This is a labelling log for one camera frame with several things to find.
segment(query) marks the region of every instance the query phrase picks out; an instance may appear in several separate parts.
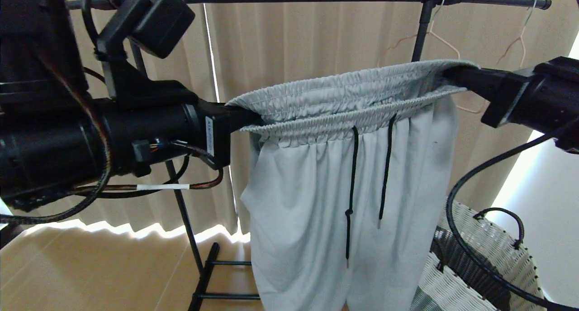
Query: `white tape on cable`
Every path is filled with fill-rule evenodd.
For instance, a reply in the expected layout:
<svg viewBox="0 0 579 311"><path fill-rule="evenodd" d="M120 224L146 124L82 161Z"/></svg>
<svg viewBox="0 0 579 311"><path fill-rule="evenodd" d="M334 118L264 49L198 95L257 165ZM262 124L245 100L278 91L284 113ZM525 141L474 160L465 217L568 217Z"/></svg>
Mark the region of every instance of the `white tape on cable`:
<svg viewBox="0 0 579 311"><path fill-rule="evenodd" d="M161 185L147 185L138 184L137 191L143 190L188 190L188 184L161 184Z"/></svg>

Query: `drawstring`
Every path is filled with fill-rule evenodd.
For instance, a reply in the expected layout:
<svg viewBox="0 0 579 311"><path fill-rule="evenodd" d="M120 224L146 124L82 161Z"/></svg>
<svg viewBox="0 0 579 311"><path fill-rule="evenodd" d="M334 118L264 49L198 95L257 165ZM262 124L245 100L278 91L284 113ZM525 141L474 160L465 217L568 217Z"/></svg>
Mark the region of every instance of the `drawstring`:
<svg viewBox="0 0 579 311"><path fill-rule="evenodd" d="M378 229L382 222L382 215L384 214L384 203L386 200L386 183L388 182L388 169L390 167L390 155L392 154L392 132L396 115L388 122L388 149L386 150L386 165L384 167L384 183L382 184L382 200L380 201L380 214L378 214Z"/></svg>
<svg viewBox="0 0 579 311"><path fill-rule="evenodd" d="M350 267L350 216L354 212L352 210L354 205L354 182L356 179L356 160L358 159L358 129L356 127L352 128L354 131L354 159L352 161L352 179L350 182L350 205L348 210L346 210L346 268Z"/></svg>

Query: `elastic waistband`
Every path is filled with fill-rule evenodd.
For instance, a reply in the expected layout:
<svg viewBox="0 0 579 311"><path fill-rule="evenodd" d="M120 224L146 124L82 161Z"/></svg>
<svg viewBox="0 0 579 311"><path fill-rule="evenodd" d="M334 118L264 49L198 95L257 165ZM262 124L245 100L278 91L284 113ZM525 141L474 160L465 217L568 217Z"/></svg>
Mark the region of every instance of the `elastic waistband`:
<svg viewBox="0 0 579 311"><path fill-rule="evenodd" d="M238 96L228 102L262 115L266 125L245 127L262 140L297 140L300 144L351 136L356 126L370 132L410 117L436 100L464 91L450 86L441 72L475 66L459 60L413 62L288 82Z"/></svg>

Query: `clothing rack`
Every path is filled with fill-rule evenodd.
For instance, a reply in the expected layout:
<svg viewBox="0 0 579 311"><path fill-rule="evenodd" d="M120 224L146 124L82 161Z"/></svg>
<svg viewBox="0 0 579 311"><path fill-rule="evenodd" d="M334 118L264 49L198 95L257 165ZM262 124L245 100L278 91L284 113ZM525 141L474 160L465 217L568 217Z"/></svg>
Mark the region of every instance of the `clothing rack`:
<svg viewBox="0 0 579 311"><path fill-rule="evenodd" d="M418 22L418 33L414 43L414 50L412 52L412 62L420 61L422 49L424 47L424 40L426 38L428 24L432 16L432 10L435 6L442 4L442 0L184 0L188 4L198 3L267 3L267 2L421 2L422 11L420 12L420 20ZM508 5L508 6L523 6L527 8L538 8L547 10L551 6L551 0L444 0L444 5L452 5L458 3L476 3L476 4L494 4L494 5ZM91 6L95 9L111 10L114 7L110 5L108 0L93 0ZM68 8L76 10L81 8L80 1L68 2ZM143 74L147 75L145 63L141 55L141 49L135 43L131 42L131 50L135 59L137 69ZM171 160L165 162L169 177L173 178L176 175L175 166ZM211 274L215 266L251 266L250 261L221 261L217 260L219 254L219 243L215 242L211 246L205 265L201 261L201 255L195 241L194 233L191 228L190 219L185 206L185 200L179 190L175 190L175 198L179 206L180 214L185 225L187 236L190 241L195 263L199 270L199 281L197 288L193 293L192 300L188 311L199 311L204 299L238 299L238 300L258 300L257 294L230 294L230 293L215 293L207 292L207 286L211 279Z"/></svg>

